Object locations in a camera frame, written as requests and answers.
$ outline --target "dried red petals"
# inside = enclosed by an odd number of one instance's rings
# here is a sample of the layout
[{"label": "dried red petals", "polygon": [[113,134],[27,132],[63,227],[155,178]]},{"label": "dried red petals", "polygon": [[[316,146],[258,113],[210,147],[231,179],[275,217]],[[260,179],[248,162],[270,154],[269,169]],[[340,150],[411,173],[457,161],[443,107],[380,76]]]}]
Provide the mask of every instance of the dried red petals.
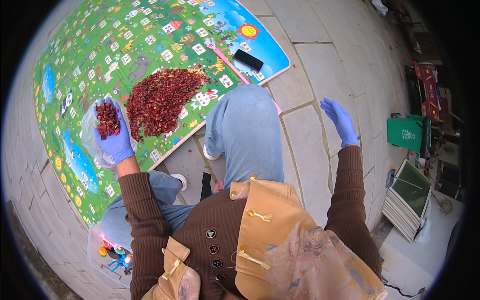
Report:
[{"label": "dried red petals", "polygon": [[96,118],[100,121],[97,125],[98,133],[102,140],[109,135],[119,135],[120,118],[117,117],[118,109],[111,102],[105,102],[95,106]]},{"label": "dried red petals", "polygon": [[143,136],[173,131],[182,107],[209,82],[201,69],[167,69],[143,79],[126,105],[132,138],[142,142]]}]

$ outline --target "green trash bin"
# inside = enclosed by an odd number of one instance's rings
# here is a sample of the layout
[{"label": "green trash bin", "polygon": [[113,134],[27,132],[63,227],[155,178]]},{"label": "green trash bin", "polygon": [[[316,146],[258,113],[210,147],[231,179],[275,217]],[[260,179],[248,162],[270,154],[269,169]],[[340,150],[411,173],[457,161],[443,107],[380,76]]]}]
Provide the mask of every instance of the green trash bin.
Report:
[{"label": "green trash bin", "polygon": [[432,120],[426,116],[392,114],[387,120],[387,141],[395,146],[404,147],[420,153],[427,159],[432,145]]}]

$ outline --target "white sneaker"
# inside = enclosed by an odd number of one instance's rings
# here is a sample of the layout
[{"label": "white sneaker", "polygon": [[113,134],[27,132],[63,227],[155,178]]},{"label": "white sneaker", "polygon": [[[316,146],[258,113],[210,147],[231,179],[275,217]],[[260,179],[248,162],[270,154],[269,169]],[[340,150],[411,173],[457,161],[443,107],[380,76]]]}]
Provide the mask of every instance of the white sneaker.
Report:
[{"label": "white sneaker", "polygon": [[184,191],[188,187],[187,178],[181,174],[170,174],[171,177],[181,181],[181,190]]},{"label": "white sneaker", "polygon": [[209,155],[209,154],[207,153],[206,144],[204,144],[204,156],[205,156],[205,158],[208,159],[208,160],[216,160],[216,159],[218,159],[218,158],[220,157],[220,155],[219,155],[219,156],[211,156],[211,155]]}]

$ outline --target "black round button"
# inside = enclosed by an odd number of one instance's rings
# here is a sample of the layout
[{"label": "black round button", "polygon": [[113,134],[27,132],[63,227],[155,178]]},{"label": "black round button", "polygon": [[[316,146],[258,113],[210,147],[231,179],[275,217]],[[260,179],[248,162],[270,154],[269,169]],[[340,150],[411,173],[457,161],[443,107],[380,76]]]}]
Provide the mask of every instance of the black round button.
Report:
[{"label": "black round button", "polygon": [[216,281],[225,281],[226,278],[222,274],[217,274],[217,275],[215,275],[215,280]]},{"label": "black round button", "polygon": [[216,245],[212,245],[212,246],[208,247],[208,250],[210,251],[210,254],[216,254],[218,252],[218,249],[220,249],[220,247],[218,247]]},{"label": "black round button", "polygon": [[214,261],[212,261],[212,266],[214,268],[219,268],[223,265],[223,262],[219,259],[215,259]]},{"label": "black round button", "polygon": [[207,236],[207,238],[212,239],[212,238],[215,237],[216,231],[213,230],[213,229],[210,229],[210,230],[207,231],[207,233],[205,235]]}]

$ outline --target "light blue jeans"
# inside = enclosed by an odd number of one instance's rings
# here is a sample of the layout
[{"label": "light blue jeans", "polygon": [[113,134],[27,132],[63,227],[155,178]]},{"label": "light blue jeans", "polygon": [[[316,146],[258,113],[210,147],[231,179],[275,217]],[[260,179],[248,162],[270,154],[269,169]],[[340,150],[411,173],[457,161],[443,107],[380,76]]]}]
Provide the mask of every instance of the light blue jeans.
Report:
[{"label": "light blue jeans", "polygon": [[[225,154],[224,189],[230,188],[232,181],[242,182],[253,174],[258,179],[284,181],[280,121],[272,98],[261,86],[241,85],[228,92],[210,110],[205,143],[209,155]],[[194,205],[173,205],[181,182],[163,172],[149,173],[158,207],[176,232],[182,228]],[[112,242],[131,250],[132,227],[125,221],[126,214],[120,195],[105,209],[101,224]]]}]

